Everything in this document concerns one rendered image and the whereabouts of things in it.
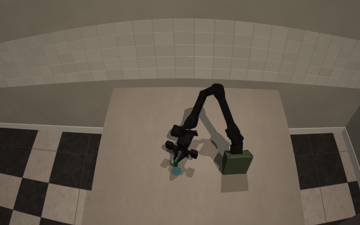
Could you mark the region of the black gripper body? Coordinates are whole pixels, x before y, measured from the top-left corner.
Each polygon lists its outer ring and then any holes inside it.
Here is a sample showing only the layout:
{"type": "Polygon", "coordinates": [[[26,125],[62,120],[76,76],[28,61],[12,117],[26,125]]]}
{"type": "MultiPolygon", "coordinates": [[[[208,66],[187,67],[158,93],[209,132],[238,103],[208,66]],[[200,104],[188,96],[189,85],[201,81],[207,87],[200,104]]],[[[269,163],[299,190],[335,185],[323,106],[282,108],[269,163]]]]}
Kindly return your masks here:
{"type": "MultiPolygon", "coordinates": [[[[189,139],[188,137],[182,137],[184,140],[187,140],[187,139],[189,139]]],[[[190,139],[189,139],[190,140],[190,139]]],[[[171,142],[171,141],[166,141],[166,143],[165,143],[165,146],[166,146],[166,148],[167,149],[169,149],[169,150],[172,150],[173,149],[173,147],[174,148],[177,148],[178,149],[178,151],[180,150],[180,151],[186,151],[188,154],[190,154],[190,156],[191,156],[191,158],[194,158],[194,159],[197,159],[197,156],[198,156],[198,151],[196,151],[196,150],[193,150],[193,149],[191,149],[190,151],[188,150],[188,147],[187,148],[185,148],[185,146],[183,146],[183,145],[174,145],[174,143],[173,142],[171,142]],[[168,144],[168,145],[167,145],[168,144]],[[196,154],[196,155],[195,155],[196,154]],[[194,155],[194,156],[193,156],[194,155]]]]}

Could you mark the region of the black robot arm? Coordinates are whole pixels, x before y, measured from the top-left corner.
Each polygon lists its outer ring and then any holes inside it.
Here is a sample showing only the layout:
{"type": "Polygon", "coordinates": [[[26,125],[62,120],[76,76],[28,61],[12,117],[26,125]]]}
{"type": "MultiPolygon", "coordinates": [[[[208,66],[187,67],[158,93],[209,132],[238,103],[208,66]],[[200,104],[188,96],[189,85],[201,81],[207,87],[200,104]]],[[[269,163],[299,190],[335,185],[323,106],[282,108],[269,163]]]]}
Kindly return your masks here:
{"type": "Polygon", "coordinates": [[[194,136],[198,136],[197,131],[193,131],[193,129],[197,126],[198,118],[200,111],[203,107],[203,104],[206,100],[207,96],[214,95],[214,97],[218,100],[220,108],[222,110],[223,116],[225,118],[227,129],[225,130],[227,137],[231,140],[232,144],[230,146],[231,154],[243,154],[243,139],[244,137],[240,134],[240,130],[237,125],[233,121],[233,117],[231,115],[230,109],[228,107],[227,101],[225,99],[225,90],[223,85],[219,83],[214,83],[211,87],[206,88],[200,91],[195,106],[191,112],[191,114],[187,117],[184,122],[184,125],[177,126],[174,125],[171,130],[171,136],[177,137],[177,145],[183,145],[185,148],[190,146],[190,143],[194,136]],[[181,129],[181,130],[180,130],[181,129]],[[188,130],[186,130],[188,129],[188,130]],[[182,137],[188,137],[190,140],[183,140],[182,137]]]}

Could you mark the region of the teal flat circle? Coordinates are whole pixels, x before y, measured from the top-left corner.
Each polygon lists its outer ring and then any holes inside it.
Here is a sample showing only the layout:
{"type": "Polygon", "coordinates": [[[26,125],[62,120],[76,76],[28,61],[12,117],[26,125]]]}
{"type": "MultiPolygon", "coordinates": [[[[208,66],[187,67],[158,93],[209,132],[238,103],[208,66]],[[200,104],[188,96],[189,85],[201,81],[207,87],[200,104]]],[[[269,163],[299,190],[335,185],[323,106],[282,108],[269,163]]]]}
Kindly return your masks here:
{"type": "Polygon", "coordinates": [[[173,175],[180,175],[181,174],[181,169],[179,167],[174,167],[171,170],[173,175]]]}

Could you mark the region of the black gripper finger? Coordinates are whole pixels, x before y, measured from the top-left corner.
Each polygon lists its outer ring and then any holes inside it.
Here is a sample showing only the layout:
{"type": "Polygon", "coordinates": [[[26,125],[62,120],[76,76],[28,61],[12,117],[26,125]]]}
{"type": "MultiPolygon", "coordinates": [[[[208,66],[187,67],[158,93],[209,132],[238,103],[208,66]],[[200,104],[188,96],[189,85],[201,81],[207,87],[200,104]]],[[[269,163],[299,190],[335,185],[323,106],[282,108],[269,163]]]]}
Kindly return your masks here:
{"type": "Polygon", "coordinates": [[[177,157],[177,155],[178,155],[178,149],[177,148],[172,148],[173,149],[173,152],[174,152],[174,158],[173,158],[173,160],[175,160],[176,159],[176,157],[177,157]]]}
{"type": "Polygon", "coordinates": [[[177,160],[177,163],[179,163],[183,158],[188,157],[188,153],[185,151],[182,151],[179,159],[177,160]]]}

